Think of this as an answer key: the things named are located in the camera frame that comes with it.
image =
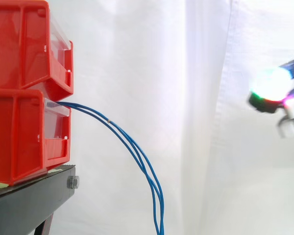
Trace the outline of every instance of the wire insulation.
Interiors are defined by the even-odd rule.
[[[133,140],[133,138],[129,134],[127,134],[122,128],[120,128],[117,124],[115,124],[113,121],[108,119],[102,113],[100,113],[92,108],[89,108],[87,106],[77,104],[77,103],[70,103],[70,102],[57,102],[57,103],[60,105],[63,105],[63,106],[67,106],[67,107],[76,109],[78,111],[81,111],[85,114],[88,114],[88,115],[94,117],[95,119],[100,121],[102,124],[104,124],[106,127],[108,127],[119,138],[119,140],[126,146],[127,150],[131,153],[132,157],[134,158],[135,162],[139,166],[140,170],[145,174],[146,179],[149,183],[149,186],[151,189],[151,194],[152,194],[153,219],[154,219],[156,232],[157,232],[157,235],[164,235],[164,221],[163,221],[163,219],[164,219],[164,197],[163,197],[162,188],[161,188],[160,182],[155,174],[155,171],[154,171],[148,157],[142,151],[140,146]],[[132,149],[134,150],[135,153],[132,151],[131,147],[124,141],[124,139],[116,132],[116,130],[114,128],[112,128],[110,125],[112,125],[114,128],[116,128],[121,133],[121,135],[128,141],[128,143],[130,144],[130,146],[132,147]],[[147,162],[147,165],[148,165],[148,167],[152,173],[152,176],[154,177],[157,185],[154,183],[154,181],[149,176],[140,153],[144,157],[144,160]],[[156,209],[156,200],[155,200],[154,191],[156,191],[156,194],[159,199],[159,204],[160,204],[160,228],[158,227],[158,223],[157,223],[157,209]]]

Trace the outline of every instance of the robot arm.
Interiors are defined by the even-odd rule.
[[[273,70],[265,71],[252,87],[249,103],[259,112],[273,114],[278,108],[285,111],[278,128],[282,137],[294,135],[294,60]]]

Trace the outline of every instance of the red plastic drawer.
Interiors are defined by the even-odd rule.
[[[0,89],[36,89],[50,100],[73,94],[73,44],[43,0],[0,0]]]
[[[0,90],[0,183],[13,185],[70,160],[71,111],[35,90]]]

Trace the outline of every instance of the white fabric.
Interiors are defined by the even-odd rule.
[[[200,233],[294,235],[294,139],[246,105],[257,71],[294,58],[294,0],[233,0]]]
[[[246,104],[294,58],[294,0],[49,0],[74,43],[74,95],[126,130],[163,186],[168,235],[294,235],[294,139]],[[122,143],[73,112],[80,188],[50,235],[152,235],[150,188]]]

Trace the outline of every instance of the white curtain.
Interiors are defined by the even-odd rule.
[[[294,235],[294,139],[246,103],[294,57],[294,0],[49,0],[74,43],[74,95],[149,156],[168,235]],[[152,235],[149,185],[102,124],[73,111],[80,188],[50,235]]]

